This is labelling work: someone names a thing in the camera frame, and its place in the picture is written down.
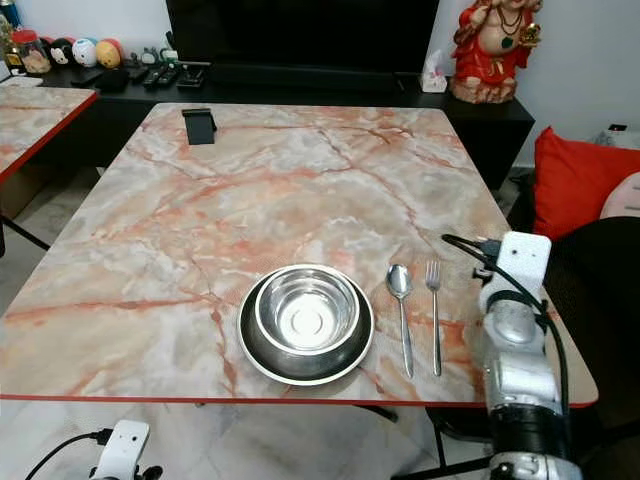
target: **tiled floor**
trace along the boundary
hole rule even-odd
[[[97,175],[64,176],[41,192],[17,222],[53,242]],[[0,314],[43,251],[6,231],[0,259]],[[0,478],[24,478],[54,446],[119,419],[150,424],[141,468],[161,465],[166,479],[388,479],[436,466],[432,426],[420,408],[396,409],[393,424],[371,412],[339,406],[128,403],[0,403]],[[487,446],[445,438],[449,463],[484,456]],[[56,455],[39,478],[88,478],[101,447],[86,440]],[[482,478],[481,472],[461,475]]]

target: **spoon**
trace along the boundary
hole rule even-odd
[[[411,275],[404,265],[391,265],[387,271],[387,288],[391,295],[398,299],[400,304],[400,321],[402,332],[402,353],[404,355],[404,367],[409,378],[413,377],[413,353],[411,352],[411,336],[407,314],[404,311],[404,299],[411,293]]]

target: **cable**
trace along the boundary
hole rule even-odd
[[[77,442],[78,440],[83,440],[85,438],[94,439],[96,443],[98,443],[98,445],[106,445],[107,441],[109,440],[109,437],[111,436],[111,433],[113,433],[112,429],[103,428],[102,430],[99,430],[97,432],[83,433],[82,435],[72,437],[69,440],[62,442],[56,448],[51,450],[42,460],[40,460],[35,467],[33,467],[31,472],[29,472],[29,475],[26,476],[25,480],[31,480],[33,476],[38,472],[38,470],[40,470],[45,463],[51,460],[51,457],[53,457],[56,453],[58,453],[67,445]]]
[[[553,336],[553,341],[556,344],[556,349],[558,350],[558,361],[560,363],[560,406],[562,408],[562,413],[565,419],[568,422],[569,419],[569,369],[567,367],[567,356],[564,350],[564,345],[562,343],[562,338],[560,338],[560,331],[556,324],[551,320],[549,314],[547,313],[547,309],[544,305],[539,302],[526,288],[524,288],[515,278],[505,272],[502,268],[500,268],[496,262],[488,258],[486,255],[476,252],[475,250],[469,248],[467,245],[470,245],[470,240],[458,237],[456,235],[444,234],[442,235],[442,240],[447,242],[454,247],[459,248],[463,252],[471,255],[477,260],[481,261],[484,265],[488,266],[491,270],[498,273],[502,276],[506,281],[511,283],[525,298],[538,309],[540,314],[542,315],[542,319],[544,324],[551,331],[551,335]],[[570,431],[567,427],[567,438],[569,438]]]

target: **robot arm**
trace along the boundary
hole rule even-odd
[[[443,238],[458,247],[474,243]],[[567,459],[567,412],[545,355],[544,323],[537,321],[545,314],[540,291],[551,242],[518,232],[507,233],[501,244],[489,242],[499,248],[497,258],[488,258],[486,269],[474,277],[484,281],[479,297],[485,315],[484,385],[495,453],[490,478],[580,480],[580,469]],[[469,253],[468,247],[463,250]],[[523,288],[493,273],[500,270]]]
[[[149,438],[149,425],[120,420],[102,450],[91,480],[157,480],[162,468],[151,467],[138,475],[138,460]]]

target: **red statue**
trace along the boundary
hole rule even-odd
[[[502,103],[513,99],[516,67],[540,41],[533,14],[542,0],[476,0],[460,15],[453,37],[456,74],[451,91],[470,103]]]

